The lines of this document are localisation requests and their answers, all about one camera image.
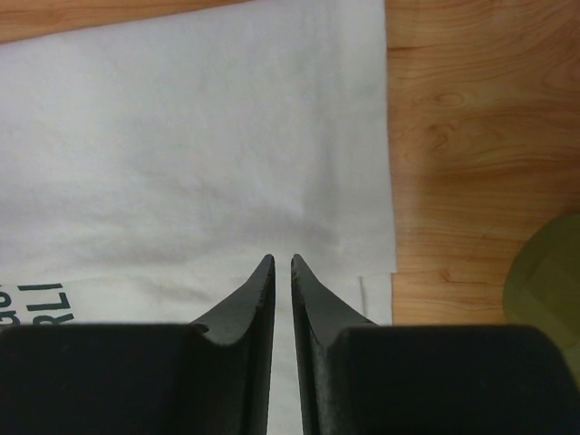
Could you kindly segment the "white and green raglan t-shirt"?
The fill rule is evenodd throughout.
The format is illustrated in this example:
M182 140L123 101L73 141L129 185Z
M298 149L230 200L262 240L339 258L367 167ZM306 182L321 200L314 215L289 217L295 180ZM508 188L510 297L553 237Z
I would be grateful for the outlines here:
M290 263L392 319L381 1L253 1L1 48L1 282L183 323L275 258L268 430L302 432Z

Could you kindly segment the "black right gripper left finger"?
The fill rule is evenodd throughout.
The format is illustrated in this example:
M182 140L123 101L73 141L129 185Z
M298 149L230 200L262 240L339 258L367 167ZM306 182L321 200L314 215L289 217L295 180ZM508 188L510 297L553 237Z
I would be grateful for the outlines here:
M20 325L2 313L4 434L263 434L276 270L187 324Z

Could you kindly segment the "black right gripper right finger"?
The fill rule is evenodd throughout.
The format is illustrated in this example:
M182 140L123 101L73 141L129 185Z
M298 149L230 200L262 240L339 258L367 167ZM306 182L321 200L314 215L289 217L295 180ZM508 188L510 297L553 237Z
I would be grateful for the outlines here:
M519 325L380 326L292 260L306 434L576 434L562 354Z

